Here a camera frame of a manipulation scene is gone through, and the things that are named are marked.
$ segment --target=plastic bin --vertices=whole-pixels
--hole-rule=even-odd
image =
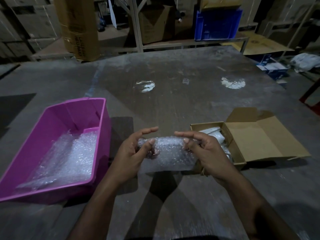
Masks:
[[[194,10],[196,41],[233,39],[242,15],[240,9],[214,9],[200,12]]]
[[[63,134],[98,131],[91,177],[69,185],[17,193]],[[93,193],[108,169],[111,120],[105,98],[79,98],[47,107],[0,181],[0,202],[53,204]]]

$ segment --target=person's right hand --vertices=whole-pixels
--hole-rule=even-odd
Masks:
[[[239,174],[239,171],[230,162],[215,137],[198,131],[176,131],[174,135],[185,137],[186,147],[199,158],[204,169],[219,184],[224,185],[228,179]],[[200,146],[192,139],[201,141]]]

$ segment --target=hand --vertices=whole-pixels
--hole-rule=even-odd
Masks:
[[[174,134],[186,137],[184,138],[186,147],[199,158],[201,165],[219,184],[223,185],[224,182],[228,181],[235,174],[239,174],[215,137],[198,131],[176,131]],[[201,141],[200,146],[192,139]]]
[[[107,176],[119,185],[137,175],[143,159],[152,149],[155,139],[149,139],[136,152],[136,147],[139,138],[142,135],[156,132],[158,127],[141,129],[129,136],[120,146],[110,168],[107,171]]]

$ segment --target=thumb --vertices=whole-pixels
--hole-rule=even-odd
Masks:
[[[138,150],[138,152],[133,155],[133,157],[142,162],[142,160],[146,157],[148,152],[151,151],[152,146],[155,142],[156,140],[154,138],[147,140]]]
[[[190,151],[192,151],[198,158],[201,158],[201,154],[205,151],[205,149],[197,145],[197,143],[195,143],[192,139],[190,140],[189,138],[184,138],[183,141]]]

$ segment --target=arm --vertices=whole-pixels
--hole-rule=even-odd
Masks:
[[[176,131],[175,135],[186,137],[186,147],[197,155],[206,171],[227,190],[250,239],[299,240],[272,206],[234,167],[215,137],[196,131]],[[200,140],[201,145],[188,138]]]
[[[136,153],[138,139],[143,134],[157,130],[158,127],[142,129],[122,143],[114,161],[84,208],[67,240],[106,239],[118,188],[137,175],[143,159],[155,142],[154,139],[148,140]]]

